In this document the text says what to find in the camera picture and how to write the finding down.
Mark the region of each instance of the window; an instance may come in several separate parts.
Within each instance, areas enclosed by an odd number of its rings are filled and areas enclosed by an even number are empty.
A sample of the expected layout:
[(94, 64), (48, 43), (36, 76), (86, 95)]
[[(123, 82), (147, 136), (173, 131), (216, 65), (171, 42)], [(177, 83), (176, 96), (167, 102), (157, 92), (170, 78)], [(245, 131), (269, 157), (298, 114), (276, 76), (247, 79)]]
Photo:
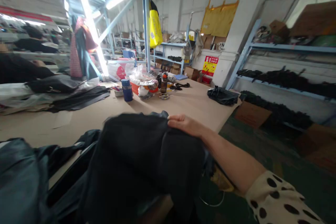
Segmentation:
[(336, 0), (299, 0), (297, 5), (295, 6), (293, 12), (290, 14), (290, 16), (289, 16), (289, 18), (286, 22), (287, 27), (288, 28), (293, 27), (297, 18), (300, 16), (301, 12), (306, 7), (306, 5), (323, 3), (323, 2), (331, 2), (331, 1), (336, 1)]

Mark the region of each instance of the black bundle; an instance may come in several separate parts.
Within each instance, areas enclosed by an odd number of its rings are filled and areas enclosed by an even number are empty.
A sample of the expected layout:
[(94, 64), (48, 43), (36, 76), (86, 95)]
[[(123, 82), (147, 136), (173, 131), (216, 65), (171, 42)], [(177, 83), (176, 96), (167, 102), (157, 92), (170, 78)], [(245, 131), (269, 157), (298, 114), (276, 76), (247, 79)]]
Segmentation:
[(237, 71), (237, 75), (253, 78), (252, 82), (257, 79), (262, 82), (268, 82), (270, 84), (278, 85), (283, 88), (293, 88), (300, 91), (326, 96), (329, 99), (336, 99), (335, 83), (323, 82), (321, 84), (312, 84), (309, 83), (309, 80), (307, 78), (300, 76), (305, 71), (305, 69), (297, 74), (290, 70), (285, 70), (285, 67), (286, 66), (284, 66), (281, 70), (269, 71), (267, 73), (263, 73), (258, 70), (252, 71), (243, 69)]
[(286, 122), (302, 129), (307, 129), (313, 124), (310, 116), (300, 111), (295, 112), (283, 104), (268, 102), (262, 99), (260, 96), (255, 95), (249, 91), (242, 91), (241, 93), (242, 95), (246, 96), (245, 101), (272, 111), (272, 114), (269, 116), (268, 120), (274, 124)]
[(225, 90), (222, 87), (215, 86), (215, 88), (208, 90), (210, 99), (223, 105), (233, 105), (238, 102), (238, 94)]

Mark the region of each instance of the hand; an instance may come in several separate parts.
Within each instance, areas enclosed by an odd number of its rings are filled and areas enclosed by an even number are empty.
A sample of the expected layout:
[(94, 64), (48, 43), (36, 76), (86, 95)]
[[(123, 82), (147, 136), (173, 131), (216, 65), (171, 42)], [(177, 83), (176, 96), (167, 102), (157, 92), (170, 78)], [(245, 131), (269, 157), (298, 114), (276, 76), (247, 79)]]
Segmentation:
[(209, 128), (205, 127), (200, 122), (197, 122), (196, 120), (191, 119), (190, 117), (184, 114), (169, 116), (168, 126), (182, 130), (185, 133), (194, 137), (201, 138), (202, 140), (207, 135), (207, 133), (211, 131)]
[(43, 61), (34, 60), (33, 64), (38, 67), (45, 67), (45, 63)]

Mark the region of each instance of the person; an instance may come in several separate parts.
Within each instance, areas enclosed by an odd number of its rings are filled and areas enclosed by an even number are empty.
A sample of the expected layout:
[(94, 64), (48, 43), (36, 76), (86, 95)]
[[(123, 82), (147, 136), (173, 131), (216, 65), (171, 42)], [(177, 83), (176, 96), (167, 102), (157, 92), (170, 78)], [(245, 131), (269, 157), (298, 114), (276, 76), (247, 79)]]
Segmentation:
[(32, 26), (23, 26), (22, 28), (26, 30), (30, 38), (21, 38), (18, 41), (15, 41), (14, 45), (17, 48), (28, 50), (33, 53), (57, 53), (57, 48), (43, 45), (46, 41), (43, 40), (43, 34), (41, 31)]
[(267, 171), (250, 154), (211, 129), (183, 114), (169, 116), (168, 126), (204, 142), (229, 179), (245, 195), (259, 223), (323, 223), (291, 184)]
[(33, 63), (10, 53), (5, 44), (0, 43), (0, 84), (24, 83), (53, 76), (43, 61)]

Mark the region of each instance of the table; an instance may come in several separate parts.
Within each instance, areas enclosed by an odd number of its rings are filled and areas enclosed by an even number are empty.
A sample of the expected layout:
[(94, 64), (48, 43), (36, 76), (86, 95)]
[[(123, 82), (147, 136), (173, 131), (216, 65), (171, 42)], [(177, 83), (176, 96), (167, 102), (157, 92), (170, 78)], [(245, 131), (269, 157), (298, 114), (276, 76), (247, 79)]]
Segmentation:
[[(111, 95), (104, 100), (73, 112), (23, 112), (0, 116), (0, 141), (22, 137), (32, 147), (51, 144), (70, 146), (87, 130), (102, 129), (108, 117), (121, 113), (160, 113), (162, 110), (169, 115), (184, 113), (219, 132), (234, 109), (241, 104), (238, 99), (234, 106), (221, 105), (207, 96), (208, 86), (190, 79), (178, 82), (188, 82), (191, 87), (168, 92), (168, 100), (162, 100), (158, 95), (149, 100), (141, 100), (134, 95), (133, 101), (127, 103), (123, 97), (116, 98), (112, 90)], [(57, 124), (64, 122), (65, 125), (54, 128), (56, 121)]]

